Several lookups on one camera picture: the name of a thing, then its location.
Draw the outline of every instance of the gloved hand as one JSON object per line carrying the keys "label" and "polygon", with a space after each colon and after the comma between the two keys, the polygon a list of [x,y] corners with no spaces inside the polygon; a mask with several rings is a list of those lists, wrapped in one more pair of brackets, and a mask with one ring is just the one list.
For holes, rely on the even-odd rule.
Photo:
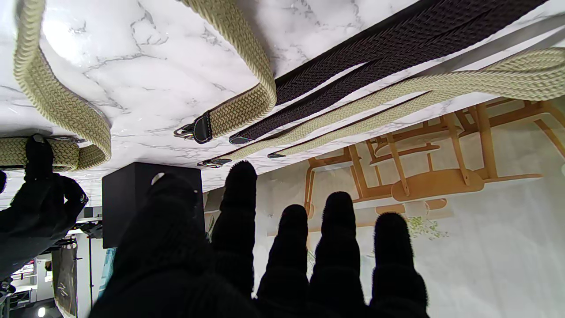
{"label": "gloved hand", "polygon": [[[283,211],[251,302],[256,181],[248,162],[232,167],[209,244],[193,222],[193,188],[173,175],[159,178],[124,234],[114,274],[90,317],[427,317],[425,285],[397,214],[377,220],[373,300],[365,305],[353,202],[344,192],[326,202],[310,283],[306,211],[299,205]],[[138,305],[155,290],[169,296]]]}
{"label": "gloved hand", "polygon": [[73,179],[53,173],[53,151],[47,140],[30,137],[25,152],[25,183],[10,207],[0,211],[1,278],[64,237],[88,202]]}

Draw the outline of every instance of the white wall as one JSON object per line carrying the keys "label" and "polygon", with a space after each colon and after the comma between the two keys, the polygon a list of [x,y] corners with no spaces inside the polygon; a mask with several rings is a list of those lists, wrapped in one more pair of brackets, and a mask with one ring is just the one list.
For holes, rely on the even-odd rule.
{"label": "white wall", "polygon": [[[77,234],[77,257],[81,258],[77,264],[77,299],[78,317],[86,318],[90,312],[90,276],[88,261],[88,238],[86,234]],[[100,288],[102,268],[106,250],[102,248],[102,239],[92,239],[92,294],[93,301],[96,302],[98,289]]]}
{"label": "white wall", "polygon": [[[565,144],[565,129],[552,118],[543,117],[543,120]],[[453,151],[450,140],[440,143],[442,149]],[[459,318],[563,317],[565,176],[561,168],[565,159],[533,123],[494,128],[493,143],[500,176],[540,173],[543,178],[447,198],[454,217],[437,222],[439,229],[447,231],[449,236],[412,240],[416,268],[428,288],[428,313],[432,317]],[[478,136],[462,139],[462,147],[467,167],[481,168]],[[368,153],[362,148],[358,146],[359,154],[366,160]],[[436,152],[432,157],[435,169],[457,167],[454,156]],[[427,171],[427,163],[421,165],[420,161],[417,157],[403,159],[403,166],[409,170],[407,175]],[[259,176],[254,250],[256,288],[272,244],[267,233],[276,232],[285,206],[302,204],[307,167],[306,162],[301,162]],[[390,182],[398,180],[393,164],[383,167],[381,172]],[[316,176],[314,202],[318,213],[321,214],[325,198],[333,191],[346,190],[356,197],[354,187],[346,189],[352,188],[348,173],[348,169],[342,169]],[[369,186],[376,185],[376,178],[367,177],[367,181]],[[311,235],[310,239],[315,247],[319,234]],[[359,228],[357,239],[362,252],[361,280],[369,300],[375,265],[375,260],[368,256],[372,250],[372,228]]]}

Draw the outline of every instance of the metal pole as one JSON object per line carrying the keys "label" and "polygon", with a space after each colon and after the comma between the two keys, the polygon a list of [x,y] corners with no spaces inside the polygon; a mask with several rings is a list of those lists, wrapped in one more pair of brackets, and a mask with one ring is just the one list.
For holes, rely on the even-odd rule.
{"label": "metal pole", "polygon": [[90,310],[92,310],[92,238],[88,235],[88,267],[90,273]]}

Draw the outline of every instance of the belt buckle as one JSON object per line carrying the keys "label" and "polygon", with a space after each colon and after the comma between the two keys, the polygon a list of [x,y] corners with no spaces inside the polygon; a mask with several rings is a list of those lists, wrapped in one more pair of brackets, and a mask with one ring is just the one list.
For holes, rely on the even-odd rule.
{"label": "belt buckle", "polygon": [[210,126],[210,112],[205,112],[193,123],[184,125],[173,132],[175,137],[194,140],[199,144],[205,144],[212,140],[212,129]]}
{"label": "belt buckle", "polygon": [[209,168],[221,168],[228,162],[231,162],[231,159],[208,159],[198,163],[199,167],[209,167]]}
{"label": "belt buckle", "polygon": [[194,140],[194,123],[186,124],[173,132],[173,136]]}

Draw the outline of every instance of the beige woven belt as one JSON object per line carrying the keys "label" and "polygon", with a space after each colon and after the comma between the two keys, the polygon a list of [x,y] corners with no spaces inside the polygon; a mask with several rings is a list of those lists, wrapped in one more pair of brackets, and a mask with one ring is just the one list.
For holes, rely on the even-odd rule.
{"label": "beige woven belt", "polygon": [[532,101],[562,96],[565,94],[565,49],[550,48],[515,54],[480,71],[459,71],[408,79],[313,118],[277,137],[261,140],[230,154],[203,161],[199,165],[219,167],[262,149],[290,144],[318,128],[407,94],[424,91],[429,92],[350,126],[278,151],[271,157],[288,156],[319,147],[338,138],[362,134],[428,106],[467,93],[483,92]]}
{"label": "beige woven belt", "polygon": [[[45,0],[24,0],[14,54],[14,77],[39,113],[92,145],[79,148],[70,141],[50,141],[56,171],[82,170],[110,159],[110,128],[104,118],[55,77],[39,47]],[[0,139],[0,166],[25,166],[26,138]]]}
{"label": "beige woven belt", "polygon": [[233,45],[259,79],[259,84],[251,90],[205,112],[193,124],[185,125],[174,132],[176,137],[193,139],[203,144],[214,137],[239,130],[253,123],[255,118],[267,115],[277,101],[275,78],[265,51],[232,0],[182,1],[208,20]]}
{"label": "beige woven belt", "polygon": [[[183,2],[206,19],[235,47],[260,82],[249,92],[226,102],[221,110],[210,113],[217,117],[215,122],[218,126],[214,129],[221,131],[222,125],[227,125],[228,122],[231,126],[235,114],[244,109],[239,105],[248,103],[248,99],[274,105],[275,80],[269,61],[233,0]],[[14,76],[41,115],[92,143],[79,148],[76,143],[70,141],[50,140],[54,153],[54,170],[89,169],[110,159],[110,128],[87,101],[67,89],[51,71],[39,46],[44,9],[45,0],[23,0],[14,55]],[[238,114],[235,117],[248,115]],[[24,137],[0,139],[0,169],[21,169],[25,166],[25,141]]]}

